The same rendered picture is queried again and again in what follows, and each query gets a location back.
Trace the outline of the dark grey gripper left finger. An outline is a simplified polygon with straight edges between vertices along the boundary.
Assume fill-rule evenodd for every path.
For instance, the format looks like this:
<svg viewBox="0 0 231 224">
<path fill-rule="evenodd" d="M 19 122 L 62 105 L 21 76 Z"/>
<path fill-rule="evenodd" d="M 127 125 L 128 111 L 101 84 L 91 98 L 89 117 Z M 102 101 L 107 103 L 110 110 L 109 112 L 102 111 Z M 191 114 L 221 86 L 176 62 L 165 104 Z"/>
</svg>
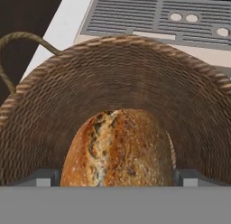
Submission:
<svg viewBox="0 0 231 224">
<path fill-rule="evenodd" d="M 60 185 L 60 169 L 40 169 L 10 186 L 19 187 L 57 187 Z"/>
</svg>

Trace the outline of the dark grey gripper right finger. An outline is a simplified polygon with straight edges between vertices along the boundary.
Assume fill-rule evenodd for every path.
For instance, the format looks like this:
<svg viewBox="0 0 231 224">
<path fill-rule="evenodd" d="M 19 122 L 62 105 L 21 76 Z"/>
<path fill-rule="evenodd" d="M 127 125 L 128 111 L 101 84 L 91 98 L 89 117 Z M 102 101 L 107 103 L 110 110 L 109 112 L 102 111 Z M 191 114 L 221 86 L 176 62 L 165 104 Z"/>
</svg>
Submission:
<svg viewBox="0 0 231 224">
<path fill-rule="evenodd" d="M 176 185 L 182 187 L 226 186 L 224 182 L 209 179 L 195 169 L 176 169 L 174 179 Z"/>
</svg>

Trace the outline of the brown crusty bread loaf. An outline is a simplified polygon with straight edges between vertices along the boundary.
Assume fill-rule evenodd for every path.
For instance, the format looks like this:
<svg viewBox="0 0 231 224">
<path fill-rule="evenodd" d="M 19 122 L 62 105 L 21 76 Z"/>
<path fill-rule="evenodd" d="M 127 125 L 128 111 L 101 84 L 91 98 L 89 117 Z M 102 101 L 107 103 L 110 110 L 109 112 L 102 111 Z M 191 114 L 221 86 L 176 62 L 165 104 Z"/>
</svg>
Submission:
<svg viewBox="0 0 231 224">
<path fill-rule="evenodd" d="M 101 112 L 84 123 L 66 156 L 60 185 L 172 186 L 174 151 L 162 124 L 149 112 Z"/>
</svg>

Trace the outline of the brown woven wicker basket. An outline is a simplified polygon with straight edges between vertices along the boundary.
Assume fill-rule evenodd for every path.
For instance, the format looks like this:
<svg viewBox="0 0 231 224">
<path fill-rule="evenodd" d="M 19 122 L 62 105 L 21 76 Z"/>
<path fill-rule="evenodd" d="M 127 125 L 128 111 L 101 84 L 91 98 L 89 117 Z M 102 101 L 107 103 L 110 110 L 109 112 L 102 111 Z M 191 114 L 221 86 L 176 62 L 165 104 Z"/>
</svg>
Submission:
<svg viewBox="0 0 231 224">
<path fill-rule="evenodd" d="M 231 185 L 231 79 L 162 42 L 136 35 L 52 49 L 0 106 L 0 186 L 60 169 L 81 126 L 105 111 L 140 109 L 170 136 L 173 169 Z"/>
</svg>

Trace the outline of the grey grated appliance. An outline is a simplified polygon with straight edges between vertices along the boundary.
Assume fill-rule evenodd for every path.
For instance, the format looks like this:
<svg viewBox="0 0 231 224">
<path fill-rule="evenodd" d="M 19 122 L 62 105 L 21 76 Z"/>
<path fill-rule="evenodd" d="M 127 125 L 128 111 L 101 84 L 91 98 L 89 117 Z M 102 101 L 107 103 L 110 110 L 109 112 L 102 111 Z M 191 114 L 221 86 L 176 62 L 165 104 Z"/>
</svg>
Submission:
<svg viewBox="0 0 231 224">
<path fill-rule="evenodd" d="M 231 69 L 231 0 L 90 0 L 74 42 L 113 34 L 153 38 Z"/>
</svg>

